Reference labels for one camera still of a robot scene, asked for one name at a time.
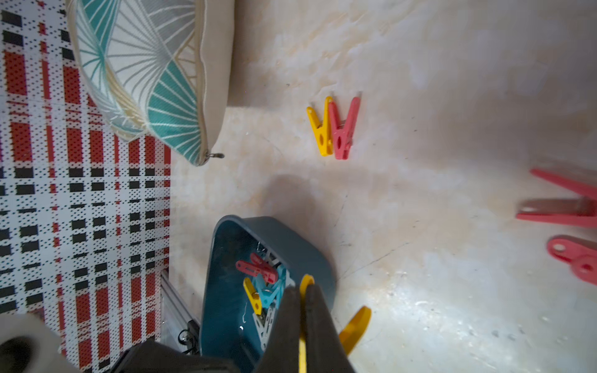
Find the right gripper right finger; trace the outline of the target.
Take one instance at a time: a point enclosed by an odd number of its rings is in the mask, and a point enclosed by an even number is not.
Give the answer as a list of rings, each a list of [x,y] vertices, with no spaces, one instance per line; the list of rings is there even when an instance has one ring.
[[[307,372],[355,373],[317,284],[306,288],[305,323]]]

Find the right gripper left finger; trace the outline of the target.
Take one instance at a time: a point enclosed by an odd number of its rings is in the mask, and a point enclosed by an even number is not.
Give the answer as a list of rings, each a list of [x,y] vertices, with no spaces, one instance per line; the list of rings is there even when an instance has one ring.
[[[296,287],[285,290],[266,351],[255,372],[299,372],[300,300]]]

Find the teal plastic storage box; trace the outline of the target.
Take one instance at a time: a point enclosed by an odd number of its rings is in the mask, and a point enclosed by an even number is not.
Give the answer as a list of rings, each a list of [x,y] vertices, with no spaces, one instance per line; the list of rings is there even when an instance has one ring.
[[[329,308],[337,290],[335,272],[323,253],[277,219],[221,218],[211,242],[200,345],[203,355],[229,359],[242,372],[252,372],[264,353],[243,287],[247,275],[236,268],[237,261],[248,261],[253,253],[273,256],[281,264],[279,278],[286,285],[298,285],[306,274],[313,276]]]

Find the teal clothespin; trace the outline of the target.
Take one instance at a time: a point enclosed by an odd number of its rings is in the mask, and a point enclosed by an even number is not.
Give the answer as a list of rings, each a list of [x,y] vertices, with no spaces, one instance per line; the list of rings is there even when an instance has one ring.
[[[278,272],[278,280],[274,284],[267,283],[261,274],[252,281],[253,287],[260,297],[263,310],[268,309],[272,304],[278,308],[286,288],[286,268],[280,265],[276,268],[276,271]]]

